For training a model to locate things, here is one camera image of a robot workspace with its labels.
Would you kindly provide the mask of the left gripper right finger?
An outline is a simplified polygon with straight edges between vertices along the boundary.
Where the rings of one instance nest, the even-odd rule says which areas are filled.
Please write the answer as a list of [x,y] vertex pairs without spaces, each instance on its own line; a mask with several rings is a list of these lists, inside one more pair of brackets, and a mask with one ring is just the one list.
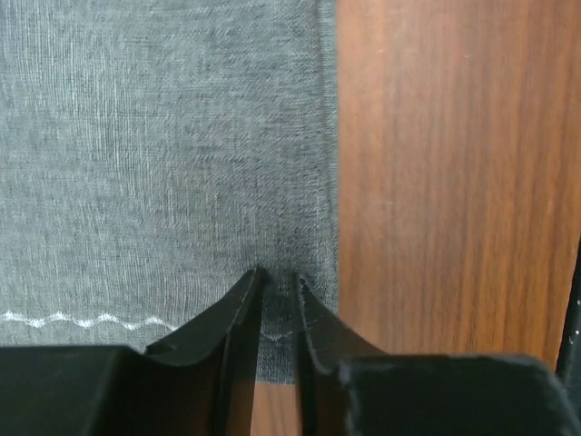
[[328,309],[300,273],[292,276],[292,329],[300,433],[346,435],[349,395],[340,364],[385,352]]

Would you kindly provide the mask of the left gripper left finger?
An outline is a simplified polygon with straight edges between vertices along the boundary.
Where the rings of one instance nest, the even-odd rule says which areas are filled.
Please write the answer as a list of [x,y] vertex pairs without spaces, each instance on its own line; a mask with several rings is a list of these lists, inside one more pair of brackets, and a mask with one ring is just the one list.
[[224,296],[147,346],[163,368],[157,435],[247,435],[251,430],[266,272],[245,272]]

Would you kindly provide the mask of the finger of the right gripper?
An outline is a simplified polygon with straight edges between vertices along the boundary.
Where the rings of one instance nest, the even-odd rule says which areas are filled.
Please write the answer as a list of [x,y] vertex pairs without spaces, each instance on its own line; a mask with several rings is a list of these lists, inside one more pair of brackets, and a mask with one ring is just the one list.
[[556,375],[569,395],[580,394],[580,255],[573,272]]

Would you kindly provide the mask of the grey cloth napkin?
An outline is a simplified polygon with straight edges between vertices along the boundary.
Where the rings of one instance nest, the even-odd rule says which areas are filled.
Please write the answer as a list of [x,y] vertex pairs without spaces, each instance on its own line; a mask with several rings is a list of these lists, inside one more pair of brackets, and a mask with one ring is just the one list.
[[1,342],[141,350],[253,267],[338,302],[331,1],[1,4]]

